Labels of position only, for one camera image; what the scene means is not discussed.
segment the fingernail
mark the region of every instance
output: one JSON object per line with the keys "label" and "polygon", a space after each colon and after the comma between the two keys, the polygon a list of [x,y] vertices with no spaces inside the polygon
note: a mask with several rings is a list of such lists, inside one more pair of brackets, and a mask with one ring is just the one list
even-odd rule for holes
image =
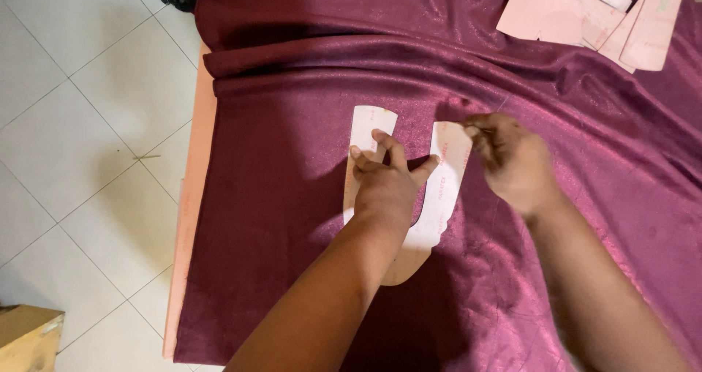
{"label": "fingernail", "polygon": [[465,134],[467,134],[470,138],[475,137],[475,135],[479,133],[480,129],[478,129],[477,127],[474,127],[472,125],[468,125],[467,127],[465,127]]}

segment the person's left hand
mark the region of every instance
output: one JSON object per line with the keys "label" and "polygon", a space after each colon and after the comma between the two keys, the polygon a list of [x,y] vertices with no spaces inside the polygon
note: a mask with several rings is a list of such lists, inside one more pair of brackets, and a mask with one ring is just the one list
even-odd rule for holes
{"label": "person's left hand", "polygon": [[407,232],[417,191],[438,166],[439,157],[430,156],[419,168],[410,172],[402,144],[380,129],[373,129],[372,134],[373,139],[390,153],[390,165],[373,162],[357,146],[351,146],[351,158],[356,161],[354,177],[361,181],[354,216],[383,218]]}

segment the maroon fabric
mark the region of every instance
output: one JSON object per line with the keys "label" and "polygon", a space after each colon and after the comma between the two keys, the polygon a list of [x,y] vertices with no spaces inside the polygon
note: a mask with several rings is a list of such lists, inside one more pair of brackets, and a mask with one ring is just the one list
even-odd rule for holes
{"label": "maroon fabric", "polygon": [[[339,231],[363,104],[399,115],[415,163],[435,120],[498,110],[541,134],[566,193],[700,367],[702,6],[683,1],[664,70],[632,76],[497,32],[506,1],[198,0],[218,112],[176,361],[225,364]],[[343,370],[570,368],[529,234],[473,156],[441,243],[380,289]]]}

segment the finger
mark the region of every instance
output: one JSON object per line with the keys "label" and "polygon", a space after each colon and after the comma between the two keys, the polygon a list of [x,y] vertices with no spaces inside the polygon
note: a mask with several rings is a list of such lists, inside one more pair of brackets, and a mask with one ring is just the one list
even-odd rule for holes
{"label": "finger", "polygon": [[363,177],[363,171],[356,165],[353,167],[353,177],[358,181],[361,181],[361,177]]}
{"label": "finger", "polygon": [[462,122],[464,127],[477,127],[480,130],[497,131],[509,127],[519,127],[514,117],[504,113],[482,113],[467,116]]}
{"label": "finger", "polygon": [[439,166],[441,158],[438,155],[431,155],[419,168],[413,170],[409,175],[417,186],[420,186],[429,179],[434,169]]}
{"label": "finger", "polygon": [[353,158],[356,166],[362,172],[371,171],[371,170],[377,168],[379,165],[382,165],[381,163],[377,163],[377,162],[373,162],[373,161],[369,160],[363,154],[363,152],[361,152],[361,149],[359,149],[358,146],[349,147],[349,154],[351,155],[351,158]]}
{"label": "finger", "polygon": [[486,162],[497,165],[501,165],[509,159],[520,137],[528,132],[520,126],[517,120],[503,113],[468,116],[463,120],[463,126],[466,134],[473,138],[474,143],[481,143],[482,146],[482,142],[478,141],[476,137],[485,138],[484,142],[487,143],[488,147],[491,147],[489,154],[487,146],[484,149]]}
{"label": "finger", "polygon": [[380,129],[373,129],[371,131],[373,139],[385,147],[390,153],[390,166],[394,166],[400,169],[407,169],[407,159],[404,156],[404,146],[402,143],[398,142],[396,138],[391,135],[381,131]]}
{"label": "finger", "polygon": [[483,166],[489,171],[493,171],[498,167],[498,160],[495,156],[495,150],[489,137],[484,132],[478,132],[472,137],[473,148],[478,151],[483,158]]}

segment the white tile floor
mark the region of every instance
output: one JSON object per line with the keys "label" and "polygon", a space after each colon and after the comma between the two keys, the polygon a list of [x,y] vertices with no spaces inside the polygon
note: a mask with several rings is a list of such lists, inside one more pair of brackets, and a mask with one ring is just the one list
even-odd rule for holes
{"label": "white tile floor", "polygon": [[66,311],[58,372],[222,370],[161,358],[198,50],[160,0],[0,0],[0,303]]}

